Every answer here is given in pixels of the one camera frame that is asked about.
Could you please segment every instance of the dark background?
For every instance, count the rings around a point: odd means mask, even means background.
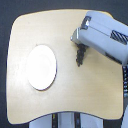
[[[107,11],[115,19],[128,25],[127,8],[126,0],[0,0],[0,128],[28,128],[28,124],[9,124],[6,112],[7,52],[11,27],[18,16],[45,10],[89,9]],[[120,128],[121,122],[122,119],[104,120],[104,127]]]

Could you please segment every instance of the small dark object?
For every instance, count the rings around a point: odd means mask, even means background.
[[[77,44],[77,47],[79,49],[77,51],[76,62],[77,62],[78,67],[80,67],[80,65],[83,64],[84,53],[86,52],[87,46],[85,46],[84,44]]]
[[[124,97],[128,97],[128,68],[123,66],[123,86],[124,86]]]
[[[52,128],[58,128],[58,114],[52,114]]]
[[[74,113],[74,122],[75,122],[75,128],[81,128],[80,113],[78,112]]]

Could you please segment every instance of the wooden tabletop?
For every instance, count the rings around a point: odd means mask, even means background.
[[[123,113],[122,67],[89,48],[81,67],[70,36],[87,10],[55,10],[20,16],[12,26],[7,60],[7,116],[12,124],[29,122],[54,112],[77,111],[105,119]],[[30,52],[47,45],[57,61],[52,85],[43,91],[26,75]]]

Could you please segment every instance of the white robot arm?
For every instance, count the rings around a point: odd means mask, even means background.
[[[88,11],[71,40],[83,44],[85,49],[86,46],[94,48],[122,66],[128,63],[128,27],[104,13]]]

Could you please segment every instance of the white paper plate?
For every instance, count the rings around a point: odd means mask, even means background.
[[[48,88],[56,75],[56,58],[46,45],[36,46],[27,60],[27,77],[29,83],[38,90]]]

